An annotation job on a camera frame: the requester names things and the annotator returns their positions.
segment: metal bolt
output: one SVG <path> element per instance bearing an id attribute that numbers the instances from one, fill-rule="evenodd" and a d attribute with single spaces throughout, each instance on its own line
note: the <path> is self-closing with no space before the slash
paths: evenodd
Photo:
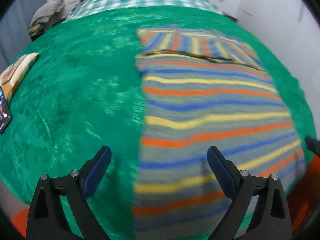
<path id="1" fill-rule="evenodd" d="M 241 176 L 243 177 L 248 177 L 249 176 L 249 172 L 245 171 L 245 170 L 241 170 L 240 171 Z"/>
<path id="2" fill-rule="evenodd" d="M 278 180 L 279 179 L 278 175 L 274 174 L 274 173 L 271 174 L 271 178 L 274 179 L 274 180 Z"/>
<path id="3" fill-rule="evenodd" d="M 73 170 L 70 172 L 71 177 L 76 177 L 79 175 L 79 171 L 78 170 Z"/>
<path id="4" fill-rule="evenodd" d="M 40 179 L 41 180 L 46 180 L 48 178 L 48 175 L 47 174 L 43 174 L 41 175 Z"/>

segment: smartphone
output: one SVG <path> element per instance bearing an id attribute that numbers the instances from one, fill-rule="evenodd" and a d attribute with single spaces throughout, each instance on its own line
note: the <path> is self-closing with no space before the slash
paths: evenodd
<path id="1" fill-rule="evenodd" d="M 0 86 L 0 133 L 3 133 L 10 121 L 11 113 L 9 111 L 7 100 L 4 97 L 2 87 Z"/>

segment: green blanket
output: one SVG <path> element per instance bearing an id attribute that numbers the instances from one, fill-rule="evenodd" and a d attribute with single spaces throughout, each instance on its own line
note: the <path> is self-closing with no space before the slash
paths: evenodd
<path id="1" fill-rule="evenodd" d="M 0 136 L 0 178 L 17 197 L 30 203 L 41 174 L 64 176 L 108 145 L 111 165 L 88 203 L 112 239 L 133 239 L 132 184 L 145 106 L 134 66 L 141 51 L 135 30 L 170 24 L 216 29 L 249 43 L 273 76 L 300 138 L 315 136 L 298 81 L 253 35 L 229 19 L 172 6 L 109 10 L 62 23 L 22 52 L 39 52 L 40 57 L 14 95 L 12 122 Z M 303 147 L 310 163 L 312 154 Z M 79 234 L 65 199 L 63 203 Z"/>

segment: blue curtain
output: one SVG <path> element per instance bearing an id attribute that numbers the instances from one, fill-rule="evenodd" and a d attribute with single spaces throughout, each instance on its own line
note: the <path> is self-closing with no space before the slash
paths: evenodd
<path id="1" fill-rule="evenodd" d="M 0 73 L 25 49 L 34 13 L 47 0 L 15 0 L 0 20 Z"/>

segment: blue object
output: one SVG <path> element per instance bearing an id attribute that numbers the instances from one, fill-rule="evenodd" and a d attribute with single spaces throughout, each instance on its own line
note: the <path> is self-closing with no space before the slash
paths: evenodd
<path id="1" fill-rule="evenodd" d="M 96 192 L 110 162 L 111 149 L 106 147 L 82 182 L 82 194 L 84 198 L 92 197 Z"/>
<path id="2" fill-rule="evenodd" d="M 320 156 L 320 142 L 317 139 L 306 136 L 304 141 L 306 142 L 309 151 L 312 151 L 313 153 Z"/>
<path id="3" fill-rule="evenodd" d="M 208 149 L 207 160 L 223 190 L 224 195 L 228 198 L 234 199 L 236 197 L 236 182 L 212 147 Z"/>

